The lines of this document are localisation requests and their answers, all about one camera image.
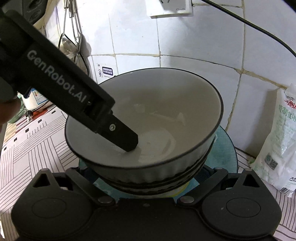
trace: electrical outlet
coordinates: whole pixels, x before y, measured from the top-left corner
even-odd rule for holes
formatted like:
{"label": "electrical outlet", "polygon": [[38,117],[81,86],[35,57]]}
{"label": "electrical outlet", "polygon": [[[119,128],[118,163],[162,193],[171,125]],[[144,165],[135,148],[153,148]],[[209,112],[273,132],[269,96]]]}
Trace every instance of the electrical outlet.
{"label": "electrical outlet", "polygon": [[192,13],[191,0],[145,0],[147,15],[161,16]]}

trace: finger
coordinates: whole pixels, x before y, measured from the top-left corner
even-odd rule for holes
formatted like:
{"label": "finger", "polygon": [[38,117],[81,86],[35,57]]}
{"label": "finger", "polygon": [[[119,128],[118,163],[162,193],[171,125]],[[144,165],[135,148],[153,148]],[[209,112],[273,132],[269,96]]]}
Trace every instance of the finger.
{"label": "finger", "polygon": [[0,125],[8,122],[20,110],[21,101],[16,98],[12,101],[0,103]]}

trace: salt bag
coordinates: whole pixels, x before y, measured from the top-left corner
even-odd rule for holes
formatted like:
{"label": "salt bag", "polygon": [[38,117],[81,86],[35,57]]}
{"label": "salt bag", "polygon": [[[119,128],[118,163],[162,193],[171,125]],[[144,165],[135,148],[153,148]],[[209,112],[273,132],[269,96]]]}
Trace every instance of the salt bag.
{"label": "salt bag", "polygon": [[251,168],[291,197],[296,189],[296,85],[279,89],[270,134]]}

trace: metal screw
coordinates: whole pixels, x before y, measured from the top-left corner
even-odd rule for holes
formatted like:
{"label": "metal screw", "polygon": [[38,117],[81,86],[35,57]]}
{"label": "metal screw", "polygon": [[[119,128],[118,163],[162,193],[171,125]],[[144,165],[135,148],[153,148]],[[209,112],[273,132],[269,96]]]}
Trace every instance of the metal screw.
{"label": "metal screw", "polygon": [[103,197],[99,197],[98,201],[99,203],[102,203],[102,204],[110,204],[113,202],[113,198],[111,198],[110,196],[103,196]]}
{"label": "metal screw", "polygon": [[180,197],[180,202],[182,202],[182,203],[193,203],[194,198],[191,197],[191,196],[183,196],[183,197]]}
{"label": "metal screw", "polygon": [[115,128],[116,128],[116,125],[114,125],[114,124],[111,124],[111,125],[109,126],[109,130],[110,130],[110,131],[114,131]]}

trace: black bowl rim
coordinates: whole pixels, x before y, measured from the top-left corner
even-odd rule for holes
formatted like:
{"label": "black bowl rim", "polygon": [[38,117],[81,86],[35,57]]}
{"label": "black bowl rim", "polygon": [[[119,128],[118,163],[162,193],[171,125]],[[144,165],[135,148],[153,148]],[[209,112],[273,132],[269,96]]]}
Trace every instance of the black bowl rim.
{"label": "black bowl rim", "polygon": [[[78,156],[79,158],[82,158],[84,161],[86,162],[89,162],[91,163],[92,165],[95,165],[95,166],[98,166],[98,167],[104,167],[104,168],[111,168],[111,169],[124,169],[124,170],[140,170],[140,169],[145,169],[145,168],[148,168],[148,167],[156,167],[156,166],[160,166],[160,165],[164,165],[164,164],[167,164],[169,162],[172,162],[176,159],[179,159],[179,158],[182,158],[183,156],[193,152],[194,150],[196,150],[198,147],[200,147],[202,144],[204,144],[214,133],[215,131],[217,130],[218,126],[220,125],[221,123],[221,120],[222,120],[222,117],[223,117],[223,112],[224,112],[224,104],[223,104],[223,100],[222,100],[222,97],[219,93],[219,91],[217,90],[217,88],[210,82],[208,81],[207,79],[205,79],[204,77],[198,75],[198,74],[195,74],[195,73],[192,73],[190,71],[187,71],[187,70],[183,70],[183,69],[177,69],[177,68],[146,68],[146,69],[175,69],[175,70],[180,70],[180,71],[184,71],[184,72],[187,72],[187,73],[191,73],[193,75],[196,75],[202,79],[204,79],[206,82],[208,82],[213,88],[214,90],[217,92],[218,94],[218,97],[220,99],[220,103],[221,103],[221,112],[220,112],[220,116],[219,116],[219,119],[217,121],[217,124],[215,125],[215,127],[213,128],[213,130],[201,141],[199,142],[196,146],[192,147],[191,149],[181,153],[180,155],[178,156],[175,156],[173,158],[170,158],[170,159],[167,159],[165,161],[162,161],[160,163],[153,163],[153,164],[148,164],[148,165],[145,165],[145,166],[141,166],[141,167],[115,167],[115,166],[108,166],[108,165],[102,165],[102,164],[99,164],[99,163],[96,163],[96,162],[93,162],[85,157],[83,157],[82,155],[78,154],[72,147],[71,145],[69,144],[69,141],[68,141],[68,138],[67,138],[67,134],[66,134],[66,128],[67,128],[67,122],[69,120],[69,116],[67,117],[67,121],[66,121],[66,125],[65,125],[65,138],[66,138],[66,142],[67,142],[67,145],[69,146],[69,148],[71,149],[72,152],[74,152],[76,154],[76,156]],[[127,74],[127,73],[131,73],[131,72],[136,72],[136,71],[141,71],[141,70],[146,70],[146,69],[137,69],[137,70],[133,70],[133,71],[129,71],[129,72],[126,72],[126,73],[123,73],[123,74]]]}

